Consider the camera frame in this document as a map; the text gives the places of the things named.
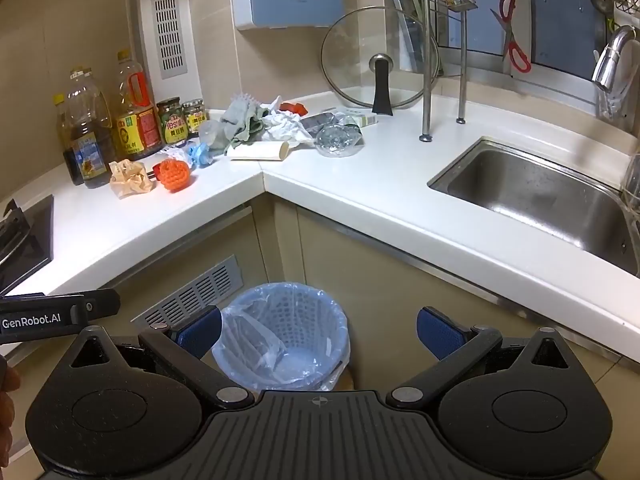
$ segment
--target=cardboard tube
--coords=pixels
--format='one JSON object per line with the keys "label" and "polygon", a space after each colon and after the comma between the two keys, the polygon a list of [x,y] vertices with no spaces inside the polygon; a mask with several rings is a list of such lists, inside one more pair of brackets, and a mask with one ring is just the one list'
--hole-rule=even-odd
{"label": "cardboard tube", "polygon": [[251,144],[238,144],[226,150],[232,160],[284,160],[289,155],[289,143],[260,140]]}

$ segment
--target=kitchen sink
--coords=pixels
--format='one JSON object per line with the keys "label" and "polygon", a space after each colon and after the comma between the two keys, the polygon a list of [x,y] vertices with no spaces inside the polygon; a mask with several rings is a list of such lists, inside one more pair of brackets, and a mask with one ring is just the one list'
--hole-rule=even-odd
{"label": "kitchen sink", "polygon": [[536,227],[639,275],[639,223],[615,190],[558,164],[482,140],[430,184]]}

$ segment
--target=vent grille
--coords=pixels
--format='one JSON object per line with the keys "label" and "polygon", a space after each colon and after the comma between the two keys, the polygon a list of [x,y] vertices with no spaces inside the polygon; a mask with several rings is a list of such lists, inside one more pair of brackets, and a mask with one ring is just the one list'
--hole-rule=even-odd
{"label": "vent grille", "polygon": [[220,303],[241,288],[238,262],[235,256],[230,256],[131,322],[139,330],[161,321],[173,326],[208,305]]}
{"label": "vent grille", "polygon": [[151,0],[162,79],[187,73],[178,0]]}

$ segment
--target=triangular cutout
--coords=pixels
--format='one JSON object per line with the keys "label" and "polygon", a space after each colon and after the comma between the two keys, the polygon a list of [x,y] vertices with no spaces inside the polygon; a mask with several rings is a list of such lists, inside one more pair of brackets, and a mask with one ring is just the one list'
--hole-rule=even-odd
{"label": "triangular cutout", "polygon": [[109,358],[104,348],[102,348],[100,341],[97,337],[92,337],[86,340],[71,367],[83,368],[85,366],[101,365],[108,362]]}
{"label": "triangular cutout", "polygon": [[556,346],[556,342],[547,338],[542,341],[540,348],[534,355],[531,362],[538,366],[549,366],[551,368],[568,368],[564,357],[562,357],[562,353]]}

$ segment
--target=black glass cooktop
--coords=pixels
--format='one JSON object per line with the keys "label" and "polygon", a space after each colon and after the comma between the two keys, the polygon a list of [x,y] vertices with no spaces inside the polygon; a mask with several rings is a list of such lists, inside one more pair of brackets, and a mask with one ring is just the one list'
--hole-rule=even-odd
{"label": "black glass cooktop", "polygon": [[53,195],[28,208],[24,217],[30,229],[20,245],[0,264],[0,296],[53,259]]}

